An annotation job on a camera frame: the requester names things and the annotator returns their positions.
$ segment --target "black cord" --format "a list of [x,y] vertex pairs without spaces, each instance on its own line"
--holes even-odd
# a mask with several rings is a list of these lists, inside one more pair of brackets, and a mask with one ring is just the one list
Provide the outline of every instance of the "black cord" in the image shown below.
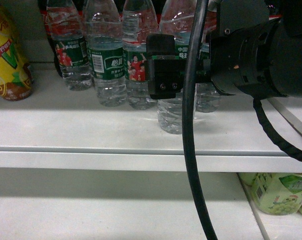
[[256,111],[257,118],[259,123],[262,125],[264,132],[267,134],[269,139],[280,148],[283,152],[285,152],[288,156],[297,159],[302,162],[302,150],[298,149],[294,145],[290,144],[286,141],[278,132],[274,129],[271,122],[268,120],[262,103],[258,99],[254,99],[253,107]]
[[193,112],[196,84],[196,64],[199,57],[204,23],[209,0],[199,0],[196,4],[193,27],[186,60],[182,103],[182,135],[186,171],[193,194],[194,203],[200,218],[202,228],[208,240],[217,240],[209,213],[205,204],[201,182],[196,163]]

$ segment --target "person image on label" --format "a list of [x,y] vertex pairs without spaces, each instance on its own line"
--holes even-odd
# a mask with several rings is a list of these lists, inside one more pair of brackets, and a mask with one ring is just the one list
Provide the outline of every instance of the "person image on label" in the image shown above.
[[61,62],[66,67],[72,66],[72,59],[67,55],[65,50],[62,51]]
[[142,56],[143,60],[138,61],[137,55],[133,55],[133,61],[131,62],[131,67],[134,67],[136,71],[141,70],[140,64],[142,64],[146,61],[144,54],[141,53],[141,56]]
[[131,66],[129,70],[129,79],[132,81],[138,81],[138,75],[135,67]]
[[140,70],[137,71],[137,80],[141,82],[145,81],[145,66],[143,62],[140,64]]
[[60,42],[60,44],[58,43],[56,44],[55,51],[60,65],[63,65],[62,57],[63,57],[63,51],[65,50],[65,45],[62,42]]

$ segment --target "barcode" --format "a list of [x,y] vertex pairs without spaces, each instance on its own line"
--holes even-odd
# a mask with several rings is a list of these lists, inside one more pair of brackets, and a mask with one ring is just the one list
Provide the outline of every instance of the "barcode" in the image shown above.
[[101,55],[92,54],[92,61],[94,71],[97,73],[104,73],[103,57]]
[[87,51],[86,51],[86,44],[85,42],[81,42],[81,50],[82,50],[82,56],[85,58],[87,56]]
[[259,197],[259,200],[260,200],[262,195],[263,195],[263,191],[260,187],[257,189],[256,194],[257,194],[257,196]]

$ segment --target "water bottle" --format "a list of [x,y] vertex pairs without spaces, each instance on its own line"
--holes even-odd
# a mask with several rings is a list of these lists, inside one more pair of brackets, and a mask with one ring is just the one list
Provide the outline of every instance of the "water bottle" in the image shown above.
[[122,25],[113,0],[88,0],[84,9],[87,52],[99,102],[126,102]]
[[[163,34],[174,35],[180,59],[187,57],[195,8],[195,0],[167,0],[163,7],[159,29]],[[158,100],[159,125],[170,134],[182,134],[182,96],[183,90],[175,98]]]
[[[200,51],[200,59],[209,58],[209,45],[203,43]],[[216,91],[211,82],[198,83],[197,85],[197,100],[196,111],[201,113],[214,112],[221,103],[221,95]]]
[[157,32],[157,18],[151,0],[126,0],[123,8],[123,56],[127,101],[145,110],[156,105],[145,81],[146,38]]
[[92,85],[80,15],[72,0],[47,0],[48,25],[62,77],[68,89]]

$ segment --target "green bottle label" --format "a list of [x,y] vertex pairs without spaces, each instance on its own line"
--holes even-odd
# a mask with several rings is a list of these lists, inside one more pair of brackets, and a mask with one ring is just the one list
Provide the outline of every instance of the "green bottle label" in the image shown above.
[[145,82],[146,52],[123,50],[125,77],[132,81]]
[[180,59],[186,59],[188,48],[188,45],[175,45],[175,52],[178,54]]
[[97,50],[89,47],[87,52],[95,78],[112,80],[124,76],[123,48]]
[[53,42],[60,66],[79,67],[88,63],[84,37]]

